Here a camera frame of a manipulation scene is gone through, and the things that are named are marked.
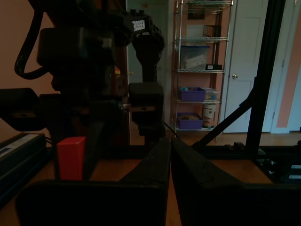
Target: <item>box on shelf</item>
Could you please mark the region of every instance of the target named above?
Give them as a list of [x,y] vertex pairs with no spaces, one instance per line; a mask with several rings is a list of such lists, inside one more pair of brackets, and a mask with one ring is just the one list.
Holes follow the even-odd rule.
[[180,87],[181,101],[199,101],[205,100],[206,91],[200,87]]
[[179,129],[202,129],[203,119],[196,113],[178,113],[177,125]]
[[206,70],[222,70],[222,65],[206,65]]
[[206,91],[205,100],[217,100],[218,91],[214,88],[202,88]]
[[203,105],[203,127],[214,128],[214,115],[216,110],[216,104],[204,104]]
[[181,46],[181,69],[205,70],[209,46]]

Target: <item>label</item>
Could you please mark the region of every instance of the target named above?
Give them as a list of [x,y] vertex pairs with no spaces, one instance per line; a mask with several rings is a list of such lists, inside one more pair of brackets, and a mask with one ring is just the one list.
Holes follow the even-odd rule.
[[23,144],[27,143],[28,141],[34,139],[37,136],[38,136],[38,134],[28,134],[25,137],[22,137],[22,138],[16,140],[15,142],[3,147],[2,149],[0,149],[0,158],[6,154],[12,152],[16,148],[22,146]]
[[301,165],[292,165],[292,169],[301,169]]
[[290,175],[290,179],[301,179],[301,175]]
[[144,20],[132,21],[132,23],[134,25],[134,32],[145,29],[145,22],[144,22]]

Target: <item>black metal frame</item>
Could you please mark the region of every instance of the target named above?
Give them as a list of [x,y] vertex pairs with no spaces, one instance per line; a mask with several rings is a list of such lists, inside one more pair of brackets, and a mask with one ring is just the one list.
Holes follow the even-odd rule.
[[[269,96],[269,86],[273,73],[275,55],[277,50],[278,38],[282,23],[282,16],[285,7],[285,0],[270,0],[267,9],[264,33],[261,44],[261,52],[258,64],[257,76],[254,87],[248,98],[240,104],[224,121],[217,125],[203,139],[196,142],[192,147],[204,154],[208,147],[205,146],[223,132],[230,124],[243,115],[248,109],[251,110],[249,129],[246,140],[245,151],[238,154],[226,154],[222,151],[221,157],[238,157],[255,159],[258,156],[259,143],[261,139],[261,131],[264,121],[266,105]],[[210,151],[210,155],[214,155],[214,150]]]

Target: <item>plastic storage container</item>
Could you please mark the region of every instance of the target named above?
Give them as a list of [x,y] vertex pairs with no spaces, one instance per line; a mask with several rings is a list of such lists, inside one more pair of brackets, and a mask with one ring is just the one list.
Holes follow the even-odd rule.
[[[179,119],[179,117],[182,114],[195,115],[200,120],[181,120],[181,119]],[[196,113],[178,113],[177,114],[177,122],[178,122],[179,129],[202,129],[202,127],[203,127],[203,119]]]
[[187,87],[193,90],[180,90],[180,100],[181,101],[199,101],[205,100],[206,91],[200,87]]
[[206,91],[205,100],[217,100],[218,91],[213,88],[202,88]]
[[181,46],[181,69],[205,70],[209,46]]

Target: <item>clear plastic bin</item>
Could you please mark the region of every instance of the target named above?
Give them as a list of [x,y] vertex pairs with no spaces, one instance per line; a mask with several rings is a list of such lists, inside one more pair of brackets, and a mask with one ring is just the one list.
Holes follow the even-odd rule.
[[181,46],[181,69],[205,70],[209,46]]
[[217,100],[218,91],[213,88],[202,88],[206,91],[205,100]]

